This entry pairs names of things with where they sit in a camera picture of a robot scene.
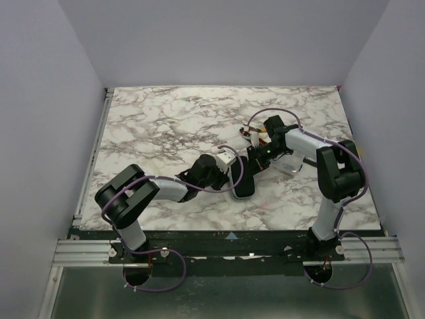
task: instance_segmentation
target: white wall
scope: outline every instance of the white wall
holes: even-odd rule
[[[60,0],[105,86],[339,85],[388,0]]]
[[[384,225],[425,314],[425,1],[392,0],[342,87]]]
[[[57,0],[0,3],[2,318],[37,317],[103,99],[102,83]]]

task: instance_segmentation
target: white marble tabletop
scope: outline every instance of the white marble tabletop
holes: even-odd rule
[[[336,87],[134,87],[117,88],[102,137],[98,158],[83,206],[80,229],[102,230],[94,194],[129,164],[148,175],[174,176],[217,146],[233,146],[246,155],[248,142],[239,133],[242,123],[267,107],[295,112],[303,126],[334,140],[352,139]],[[258,126],[279,114],[264,112]],[[308,229],[320,206],[315,168],[304,165],[293,178],[273,168],[255,176],[256,192],[236,202],[229,193],[200,192],[187,203],[154,201],[141,214],[143,229],[151,230],[291,230]],[[379,229],[370,193],[349,205],[341,229]]]

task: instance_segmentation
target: marble table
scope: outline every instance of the marble table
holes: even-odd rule
[[[246,155],[239,128],[267,107],[295,112],[305,128],[329,139],[352,139],[336,87],[133,87],[117,88],[82,209],[82,230],[106,230],[94,194],[131,163],[146,174],[174,176],[202,153],[228,144]],[[265,112],[254,124],[279,114]],[[255,176],[256,192],[236,202],[229,193],[199,193],[187,203],[154,201],[139,222],[149,230],[302,230],[320,206],[315,168],[304,165],[293,178],[268,169]],[[350,204],[341,229],[380,229],[370,193]]]

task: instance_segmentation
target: blue triangle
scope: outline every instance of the blue triangle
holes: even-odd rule
[[[238,237],[236,237],[236,235],[231,231],[230,234],[228,234],[228,236],[226,237],[226,239],[238,239]]]

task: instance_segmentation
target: gray wall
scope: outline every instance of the gray wall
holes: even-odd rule
[[[338,85],[388,0],[60,0],[105,86]]]
[[[342,88],[385,225],[425,313],[425,1],[392,0]]]
[[[1,2],[0,97],[0,317],[36,318],[104,97],[57,0]]]

